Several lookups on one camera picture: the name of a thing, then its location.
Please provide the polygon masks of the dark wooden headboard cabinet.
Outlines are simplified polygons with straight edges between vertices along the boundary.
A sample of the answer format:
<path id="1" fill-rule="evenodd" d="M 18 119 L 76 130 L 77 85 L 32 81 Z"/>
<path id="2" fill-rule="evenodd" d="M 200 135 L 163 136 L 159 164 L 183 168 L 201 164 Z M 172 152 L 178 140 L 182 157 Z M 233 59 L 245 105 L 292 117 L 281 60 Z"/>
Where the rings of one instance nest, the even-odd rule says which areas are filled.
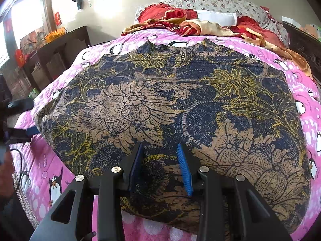
<path id="1" fill-rule="evenodd" d="M 312 76 L 320 87 L 320 41 L 290 23 L 283 21 L 282 24 L 290 36 L 290 49 L 307 60 Z"/>

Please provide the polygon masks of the orange plastic basket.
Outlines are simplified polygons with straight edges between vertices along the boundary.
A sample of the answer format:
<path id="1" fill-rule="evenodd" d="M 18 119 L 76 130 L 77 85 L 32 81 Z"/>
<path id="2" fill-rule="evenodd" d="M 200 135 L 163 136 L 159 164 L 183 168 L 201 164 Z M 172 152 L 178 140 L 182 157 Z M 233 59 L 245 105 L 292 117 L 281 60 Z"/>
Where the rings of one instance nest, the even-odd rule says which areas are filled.
<path id="1" fill-rule="evenodd" d="M 50 32 L 48 35 L 45 36 L 45 40 L 47 43 L 56 40 L 59 37 L 62 37 L 67 33 L 66 28 L 60 28 L 55 31 Z"/>

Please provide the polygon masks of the pink penguin bed blanket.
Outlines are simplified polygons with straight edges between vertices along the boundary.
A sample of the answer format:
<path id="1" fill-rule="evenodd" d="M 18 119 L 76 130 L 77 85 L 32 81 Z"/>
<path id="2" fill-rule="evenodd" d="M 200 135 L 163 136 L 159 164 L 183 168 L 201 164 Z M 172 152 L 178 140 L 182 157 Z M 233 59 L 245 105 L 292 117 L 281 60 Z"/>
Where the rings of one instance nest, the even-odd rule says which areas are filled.
<path id="1" fill-rule="evenodd" d="M 240 38 L 200 35 L 182 37 L 163 29 L 147 29 L 128 34 L 103 45 L 82 50 L 71 67 L 48 85 L 34 100 L 32 110 L 17 120 L 17 128 L 36 126 L 35 114 L 55 100 L 73 77 L 85 67 L 97 63 L 104 55 L 124 55 L 137 50 L 145 42 L 169 47 L 189 47 L 208 39 L 248 57 L 254 57 L 284 73 L 288 89 L 297 107 L 306 143 L 306 158 L 310 171 L 310 198 L 303 219 L 294 232 L 293 240 L 301 240 L 320 215 L 320 94 L 313 79 L 307 77 L 291 60 L 281 59 L 265 48 Z M 54 203 L 74 180 L 75 176 L 64 164 L 41 133 L 30 143 L 13 145 L 16 179 L 20 181 L 18 203 L 28 220 L 36 227 Z M 163 222 L 143 218 L 122 210 L 125 236 L 129 240 L 195 240 L 196 233 L 184 231 Z"/>

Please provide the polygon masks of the floral white pillow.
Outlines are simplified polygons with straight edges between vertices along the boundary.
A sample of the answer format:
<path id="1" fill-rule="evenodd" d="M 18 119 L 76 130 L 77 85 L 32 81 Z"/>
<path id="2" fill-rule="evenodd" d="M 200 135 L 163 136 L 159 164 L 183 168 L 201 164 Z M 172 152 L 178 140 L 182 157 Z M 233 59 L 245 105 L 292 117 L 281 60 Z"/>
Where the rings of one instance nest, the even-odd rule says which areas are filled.
<path id="1" fill-rule="evenodd" d="M 289 47 L 290 45 L 288 31 L 286 31 L 283 24 L 270 15 L 269 9 L 255 5 L 249 0 L 160 0 L 159 3 L 165 3 L 175 8 L 193 9 L 195 11 L 208 10 L 236 13 L 237 18 L 248 16 L 255 20 L 261 28 L 275 33 L 285 47 Z M 137 9 L 134 24 L 139 22 L 138 18 L 140 13 L 147 6 L 148 5 Z"/>

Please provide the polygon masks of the dark wooden side table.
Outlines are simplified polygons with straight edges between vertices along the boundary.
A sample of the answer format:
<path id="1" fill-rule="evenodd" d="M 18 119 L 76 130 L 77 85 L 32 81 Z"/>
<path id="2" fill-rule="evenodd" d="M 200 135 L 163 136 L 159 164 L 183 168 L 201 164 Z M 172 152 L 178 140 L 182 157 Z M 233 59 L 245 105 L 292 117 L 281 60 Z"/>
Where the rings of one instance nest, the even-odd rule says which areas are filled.
<path id="1" fill-rule="evenodd" d="M 87 26 L 79 27 L 67 32 L 61 37 L 56 38 L 52 42 L 49 42 L 42 48 L 32 53 L 27 58 L 22 70 L 30 81 L 31 87 L 40 92 L 41 89 L 32 75 L 36 65 L 39 65 L 42 68 L 45 77 L 51 83 L 54 81 L 54 78 L 50 74 L 47 65 L 55 55 L 60 57 L 62 67 L 67 70 L 71 67 L 79 52 L 90 46 L 91 42 L 88 35 Z"/>

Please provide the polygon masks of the red gold satin cloth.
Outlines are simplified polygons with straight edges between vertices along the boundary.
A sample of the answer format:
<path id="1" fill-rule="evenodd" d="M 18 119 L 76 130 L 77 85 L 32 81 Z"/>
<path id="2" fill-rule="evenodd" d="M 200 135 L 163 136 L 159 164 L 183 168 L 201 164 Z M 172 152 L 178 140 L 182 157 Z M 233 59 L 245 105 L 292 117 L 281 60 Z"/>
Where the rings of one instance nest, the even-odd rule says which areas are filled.
<path id="1" fill-rule="evenodd" d="M 278 36 L 261 28 L 248 16 L 237 18 L 237 24 L 222 27 L 215 22 L 201 21 L 193 9 L 171 7 L 165 3 L 147 6 L 139 15 L 138 23 L 126 27 L 121 35 L 125 36 L 143 29 L 163 28 L 180 36 L 214 35 L 216 37 L 239 37 L 247 43 L 270 50 L 284 59 L 295 62 L 307 77 L 312 77 L 311 68 L 306 59 L 295 51 L 286 48 Z"/>

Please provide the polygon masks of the dark floral patterned garment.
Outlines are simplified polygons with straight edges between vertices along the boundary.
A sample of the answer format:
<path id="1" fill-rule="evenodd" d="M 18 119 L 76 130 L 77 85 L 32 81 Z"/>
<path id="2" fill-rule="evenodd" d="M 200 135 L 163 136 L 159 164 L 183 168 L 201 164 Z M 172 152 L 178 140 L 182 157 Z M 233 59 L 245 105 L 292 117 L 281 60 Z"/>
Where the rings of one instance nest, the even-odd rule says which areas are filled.
<path id="1" fill-rule="evenodd" d="M 284 73 L 208 39 L 104 55 L 34 122 L 70 171 L 89 177 L 142 142 L 137 188 L 121 208 L 143 218 L 197 232 L 199 205 L 183 188 L 179 143 L 220 175 L 244 175 L 288 232 L 307 209 L 306 143 Z"/>

